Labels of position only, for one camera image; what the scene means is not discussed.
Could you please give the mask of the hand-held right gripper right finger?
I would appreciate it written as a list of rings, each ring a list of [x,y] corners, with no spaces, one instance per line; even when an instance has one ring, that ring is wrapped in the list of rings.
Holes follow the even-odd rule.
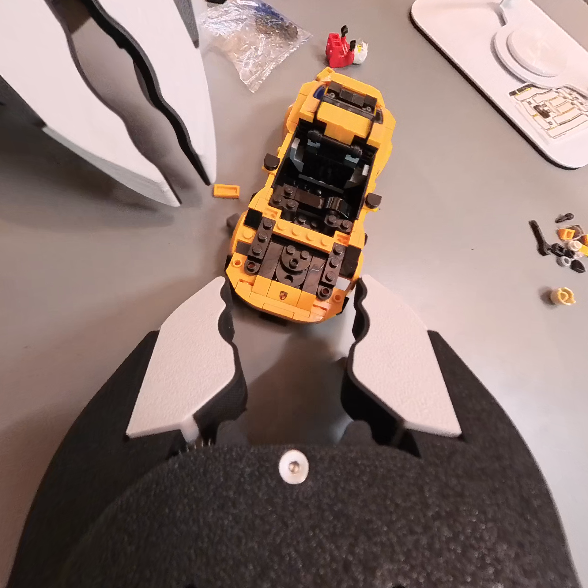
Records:
[[[355,292],[355,341],[341,392],[347,414],[368,422],[374,437],[401,437],[405,430],[460,436],[422,320],[371,276],[360,278]]]

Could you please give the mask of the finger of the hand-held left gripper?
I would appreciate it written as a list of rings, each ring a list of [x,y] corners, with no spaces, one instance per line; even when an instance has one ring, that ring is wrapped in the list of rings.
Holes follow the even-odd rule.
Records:
[[[204,183],[214,184],[217,147],[205,69],[175,3],[90,1],[89,11],[128,51],[182,151]]]
[[[45,1],[1,1],[1,79],[49,136],[134,191],[180,205],[161,172],[132,143],[121,118],[83,79]]]

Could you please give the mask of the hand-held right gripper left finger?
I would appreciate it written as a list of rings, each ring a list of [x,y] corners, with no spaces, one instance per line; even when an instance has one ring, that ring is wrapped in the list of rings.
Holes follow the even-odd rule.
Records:
[[[126,434],[179,430],[187,442],[214,439],[245,410],[247,388],[233,343],[231,288],[217,277],[162,324]]]

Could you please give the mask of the yellow lego car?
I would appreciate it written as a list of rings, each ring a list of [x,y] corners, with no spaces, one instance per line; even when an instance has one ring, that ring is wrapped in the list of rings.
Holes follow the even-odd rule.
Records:
[[[233,231],[225,272],[246,305],[300,324],[343,311],[395,124],[371,85],[337,72],[302,85],[277,154],[264,159],[268,179]]]

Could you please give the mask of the red lego minifigure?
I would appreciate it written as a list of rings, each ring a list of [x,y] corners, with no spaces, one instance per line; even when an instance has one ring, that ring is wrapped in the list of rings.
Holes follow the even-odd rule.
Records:
[[[348,27],[344,25],[340,33],[329,33],[325,54],[328,65],[333,69],[360,65],[367,58],[368,43],[363,40],[348,40],[348,31]]]

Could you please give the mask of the black lego wrench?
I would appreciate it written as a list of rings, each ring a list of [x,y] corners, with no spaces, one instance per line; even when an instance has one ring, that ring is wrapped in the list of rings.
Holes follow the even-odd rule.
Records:
[[[538,253],[542,256],[550,255],[552,253],[551,246],[547,242],[547,240],[544,238],[543,233],[542,233],[538,223],[535,220],[530,220],[529,226],[530,226],[531,231],[534,235],[534,238],[536,239],[536,246],[537,246]]]

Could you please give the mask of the cluster of small lego pieces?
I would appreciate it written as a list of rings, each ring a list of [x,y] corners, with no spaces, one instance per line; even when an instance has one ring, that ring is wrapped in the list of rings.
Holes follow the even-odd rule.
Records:
[[[569,224],[573,219],[572,213],[556,218],[557,242],[552,244],[551,252],[559,266],[583,274],[587,272],[587,231],[579,224]]]

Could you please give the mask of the lego sticker sheet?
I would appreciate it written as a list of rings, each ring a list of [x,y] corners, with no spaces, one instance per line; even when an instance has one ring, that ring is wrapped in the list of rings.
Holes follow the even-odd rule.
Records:
[[[571,87],[545,89],[526,84],[509,96],[532,127],[551,140],[587,129],[587,97]]]

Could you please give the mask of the clear plastic parts bag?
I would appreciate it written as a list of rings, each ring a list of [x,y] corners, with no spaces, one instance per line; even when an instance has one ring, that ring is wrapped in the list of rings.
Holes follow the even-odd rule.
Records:
[[[311,33],[264,1],[226,1],[198,16],[216,46],[235,66],[240,80],[256,92],[270,73]]]

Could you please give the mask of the white book stand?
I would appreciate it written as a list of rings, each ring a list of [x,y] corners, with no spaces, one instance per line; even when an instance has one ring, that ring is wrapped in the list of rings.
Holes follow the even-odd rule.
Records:
[[[534,1],[415,1],[410,16],[436,48],[552,163],[587,165],[587,129],[550,139],[509,93],[523,85],[571,87],[587,97],[587,42]]]

